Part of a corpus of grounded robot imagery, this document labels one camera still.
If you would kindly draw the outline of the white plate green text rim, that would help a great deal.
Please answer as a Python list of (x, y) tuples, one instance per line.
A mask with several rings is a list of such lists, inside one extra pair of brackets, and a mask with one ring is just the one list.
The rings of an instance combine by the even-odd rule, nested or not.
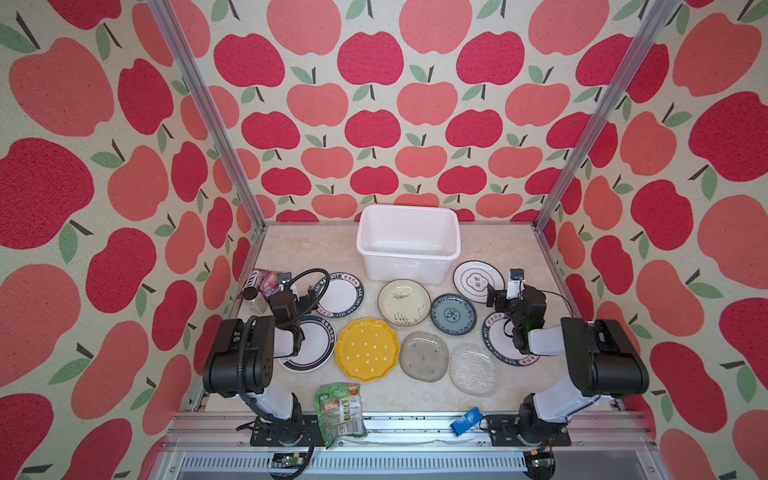
[(343, 318), (354, 313), (364, 300), (364, 286), (362, 282), (351, 273), (334, 272), (330, 274), (330, 281), (321, 279), (314, 287), (319, 295), (323, 288), (329, 284), (325, 295), (319, 300), (317, 312), (327, 318)]

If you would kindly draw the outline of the white plate cloud emblem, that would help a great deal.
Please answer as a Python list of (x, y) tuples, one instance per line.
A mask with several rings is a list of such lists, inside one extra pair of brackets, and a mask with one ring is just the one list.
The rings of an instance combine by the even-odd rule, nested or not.
[(497, 291), (506, 290), (501, 272), (493, 265), (479, 260), (459, 264), (453, 272), (453, 284), (460, 295), (483, 305), (487, 301), (488, 287)]

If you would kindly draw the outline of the yellow dotted plate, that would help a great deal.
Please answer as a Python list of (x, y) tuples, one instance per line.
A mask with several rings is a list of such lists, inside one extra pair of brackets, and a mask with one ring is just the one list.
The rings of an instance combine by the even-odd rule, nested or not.
[(398, 363), (397, 333), (385, 321), (352, 321), (339, 334), (334, 348), (337, 366), (350, 379), (371, 382), (386, 377)]

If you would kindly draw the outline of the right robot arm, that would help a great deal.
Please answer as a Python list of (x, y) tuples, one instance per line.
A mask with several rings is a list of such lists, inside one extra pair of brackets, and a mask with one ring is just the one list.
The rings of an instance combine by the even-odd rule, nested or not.
[(565, 425), (603, 399), (647, 391), (647, 368), (618, 321), (564, 317), (558, 327), (546, 328), (546, 295), (534, 287), (488, 286), (486, 305), (511, 321), (512, 343), (521, 354), (566, 359), (567, 375), (520, 405), (521, 424)]

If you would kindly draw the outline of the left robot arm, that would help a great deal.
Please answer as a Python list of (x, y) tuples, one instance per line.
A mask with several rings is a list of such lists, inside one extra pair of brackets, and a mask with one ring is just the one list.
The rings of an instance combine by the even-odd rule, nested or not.
[(272, 383), (274, 362), (299, 354), (300, 321), (315, 310), (330, 286), (323, 268), (292, 278), (280, 274), (269, 296), (251, 285), (241, 293), (248, 317), (221, 322), (203, 369), (205, 391), (240, 398), (259, 420), (285, 428), (303, 424), (296, 395)]

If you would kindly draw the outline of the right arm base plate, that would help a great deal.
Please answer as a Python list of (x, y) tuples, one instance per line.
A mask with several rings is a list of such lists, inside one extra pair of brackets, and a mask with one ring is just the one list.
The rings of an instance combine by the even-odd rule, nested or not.
[(540, 420), (535, 415), (485, 415), (482, 429), (490, 437), (493, 447), (568, 447), (572, 445), (568, 427), (564, 423)]

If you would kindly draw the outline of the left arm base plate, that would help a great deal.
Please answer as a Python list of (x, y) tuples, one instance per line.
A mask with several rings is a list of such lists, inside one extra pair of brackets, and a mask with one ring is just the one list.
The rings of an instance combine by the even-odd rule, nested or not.
[(253, 447), (323, 447), (324, 442), (315, 414), (302, 416), (303, 430), (293, 426), (267, 422), (259, 418), (253, 426), (250, 445)]

